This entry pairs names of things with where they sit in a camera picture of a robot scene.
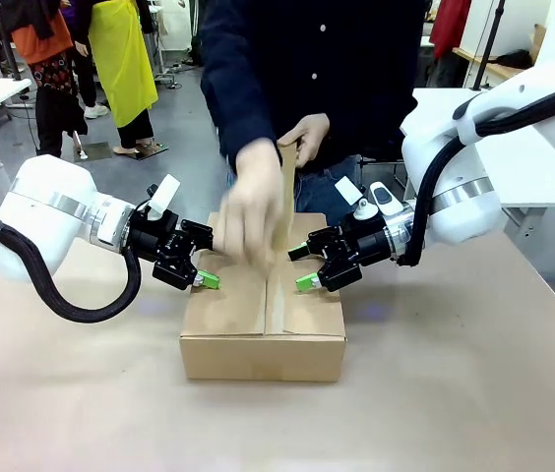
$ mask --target yellow skirt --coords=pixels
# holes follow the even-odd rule
[[[107,0],[94,5],[90,44],[116,127],[125,127],[157,101],[135,2]]]

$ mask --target person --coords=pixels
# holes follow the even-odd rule
[[[86,135],[88,125],[77,99],[67,50],[70,33],[59,13],[66,0],[1,0],[4,29],[29,65],[37,85],[34,106],[38,154],[61,157],[62,134]]]
[[[82,0],[70,0],[70,5],[61,9],[61,15],[68,26],[68,31],[74,41],[77,29],[75,3]],[[90,42],[84,39],[86,49],[90,49]],[[74,64],[74,71],[79,80],[79,92],[85,104],[85,117],[93,120],[109,113],[106,106],[96,102],[96,85],[93,81],[93,63],[89,54],[81,54],[76,47],[68,49],[68,60]]]
[[[158,152],[149,117],[157,90],[142,37],[142,31],[154,31],[147,0],[78,0],[75,7],[75,46],[88,55],[89,39],[120,135],[120,146],[113,151],[132,157]]]
[[[201,41],[202,90],[237,180],[215,248],[266,267],[282,208],[277,143],[297,143],[295,209],[337,224],[334,184],[381,148],[415,107],[423,0],[213,0]]]

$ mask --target robotic arm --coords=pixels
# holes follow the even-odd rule
[[[391,259],[400,266],[419,263],[427,230],[434,241],[458,244],[491,231],[501,206],[475,144],[483,138],[533,125],[555,148],[555,64],[536,66],[460,106],[452,119],[407,136],[402,146],[417,200],[401,204],[376,183],[375,205],[351,197],[349,182],[338,190],[354,214],[340,225],[316,231],[292,250],[292,260],[322,256],[324,266],[297,280],[300,290],[338,290],[359,280],[360,266]]]
[[[148,200],[134,206],[98,192],[82,167],[51,156],[31,158],[0,206],[0,271],[31,281],[52,311],[77,323],[108,320],[133,302],[141,284],[138,258],[153,262],[153,276],[180,290],[218,288],[218,278],[190,260],[195,251],[212,248],[212,229],[188,220],[177,225],[179,217],[167,209],[178,187],[168,175],[148,189]],[[127,285],[107,307],[75,307],[52,282],[77,237],[125,260]]]

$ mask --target navy button-up shirt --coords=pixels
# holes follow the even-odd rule
[[[211,0],[201,31],[202,89],[234,164],[306,115],[330,132],[304,170],[387,143],[412,97],[424,0]]]

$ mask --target blue jeans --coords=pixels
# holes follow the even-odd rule
[[[357,163],[359,156],[350,155],[341,162],[319,172],[295,174],[295,211],[299,213],[322,213],[329,226],[339,224],[340,220],[353,210],[353,207],[340,195],[335,183],[347,177],[359,185]],[[236,176],[227,174],[228,187],[233,186]]]

